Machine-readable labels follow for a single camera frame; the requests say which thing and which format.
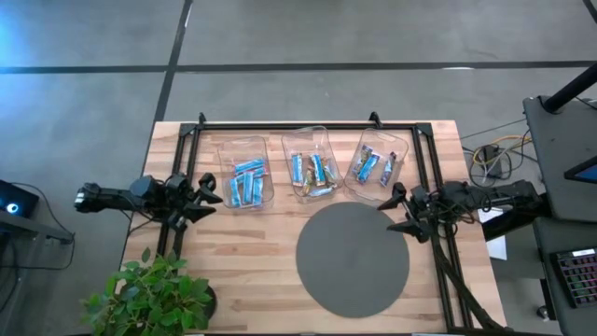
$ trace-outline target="plant pot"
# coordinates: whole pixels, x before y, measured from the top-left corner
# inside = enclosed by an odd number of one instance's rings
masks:
[[[208,319],[211,319],[212,316],[215,314],[215,308],[217,308],[217,298],[215,297],[215,292],[213,288],[207,287],[207,289],[205,289],[205,292],[212,297],[212,300],[205,305],[204,310],[205,316],[207,316]]]

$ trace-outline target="gray circle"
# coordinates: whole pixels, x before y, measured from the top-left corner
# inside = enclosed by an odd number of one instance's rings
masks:
[[[389,307],[409,275],[409,250],[401,233],[386,230],[392,224],[362,203],[335,203],[311,217],[297,243],[298,275],[309,294],[344,317]]]

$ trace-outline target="concrete floor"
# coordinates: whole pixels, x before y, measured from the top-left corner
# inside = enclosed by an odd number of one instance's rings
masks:
[[[165,65],[182,6],[5,0],[0,66]],[[196,0],[179,63],[582,61],[597,58],[588,42],[596,34],[580,0]],[[522,118],[524,97],[551,94],[582,70],[177,74],[165,119],[194,120],[200,111],[210,120],[364,119],[375,110],[383,119],[456,119],[466,135]],[[128,226],[120,213],[81,215],[72,202],[84,182],[126,188],[141,174],[163,80],[162,73],[0,76],[0,140],[9,144],[0,178],[44,190],[77,238],[69,269],[28,273],[9,335],[89,331],[78,323],[79,300],[118,267]],[[463,145],[525,130],[519,123]],[[541,189],[532,162],[512,180],[520,178]],[[46,209],[37,218],[54,225]],[[559,333],[534,315],[543,302],[530,280],[540,273],[532,231],[507,240],[510,260],[493,266],[509,326]],[[68,253],[46,244],[33,263],[60,265]]]

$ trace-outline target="wooden table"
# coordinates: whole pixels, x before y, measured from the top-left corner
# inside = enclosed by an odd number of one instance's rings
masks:
[[[452,120],[431,121],[444,180],[467,180],[465,158]],[[180,122],[158,122],[152,134],[145,174],[165,179],[172,171],[174,149]],[[412,148],[409,131],[390,131]],[[380,314],[366,318],[334,315],[307,293],[300,282],[295,249],[307,219],[332,202],[350,201],[342,192],[332,200],[301,204],[290,187],[281,136],[284,131],[201,132],[195,179],[212,172],[221,192],[217,146],[232,138],[249,135],[265,137],[275,188],[271,209],[251,214],[235,214],[223,204],[217,212],[195,224],[185,235],[182,258],[188,260],[187,273],[205,277],[215,289],[217,311],[209,332],[239,333],[399,333],[445,331],[431,244],[421,245],[406,236],[410,252],[410,274],[400,298]],[[345,174],[361,131],[330,131],[330,142]],[[423,138],[427,174],[433,177],[427,145]],[[411,189],[420,184],[414,150],[405,158],[399,180]],[[386,211],[396,221],[404,220],[404,210]],[[145,219],[135,216],[132,226]],[[159,237],[159,224],[150,224],[129,237],[123,262],[138,260],[149,246],[153,251]],[[465,281],[479,303],[493,319],[505,325],[502,304],[493,277],[483,232],[479,225],[460,223],[456,236]],[[455,291],[451,302],[456,325],[461,324]]]

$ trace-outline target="plastic container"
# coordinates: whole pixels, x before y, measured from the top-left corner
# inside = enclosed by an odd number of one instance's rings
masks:
[[[357,170],[359,163],[362,159],[362,148],[367,146],[372,149],[372,153],[379,156],[377,164],[373,166],[370,171],[368,178],[365,182],[358,180],[358,174],[354,171]],[[362,203],[377,206],[392,197],[392,186],[397,181],[400,175],[400,169],[409,151],[409,144],[400,139],[399,137],[393,136],[389,133],[384,133],[378,130],[366,129],[361,134],[361,141],[358,147],[354,151],[353,159],[348,167],[348,172],[344,177],[344,185],[346,188],[344,192],[357,199]],[[396,154],[396,160],[392,165],[392,174],[387,179],[387,183],[384,186],[382,184],[382,175],[390,157],[390,153]]]
[[[327,129],[324,126],[306,127],[285,134],[282,136],[282,146],[284,148],[286,164],[288,165],[290,181],[299,202],[311,203],[330,198],[342,187],[342,175],[338,170],[332,146],[329,144]],[[298,154],[301,156],[299,175],[301,179],[300,181],[295,181],[293,178],[293,157]],[[303,188],[303,186],[308,168],[313,164],[312,154],[319,156],[322,161],[322,169],[327,169],[327,174],[324,172],[325,182],[320,181],[320,184],[323,184],[322,186],[312,186],[308,192],[305,192],[307,189]],[[330,192],[316,196],[316,193],[326,192],[327,190],[330,190]]]
[[[265,144],[265,139],[263,137],[251,136],[224,142],[217,148],[217,155],[220,158],[220,169],[222,171],[222,188],[224,192],[224,205],[226,207],[235,210],[259,210],[269,208],[273,205],[273,183],[271,182],[270,161],[268,159],[268,150]],[[239,177],[239,175],[243,174],[237,173],[235,168],[239,164],[255,160],[263,160],[262,167],[265,169],[266,172],[266,174],[264,174],[262,177],[259,177],[263,179],[261,203],[253,203],[253,196],[251,196],[251,202],[245,202],[245,198],[243,197],[244,178],[241,176],[241,180],[237,182],[240,202],[238,206],[235,206],[234,201],[232,199],[231,183],[233,182],[231,182],[231,180],[236,179],[237,177]]]

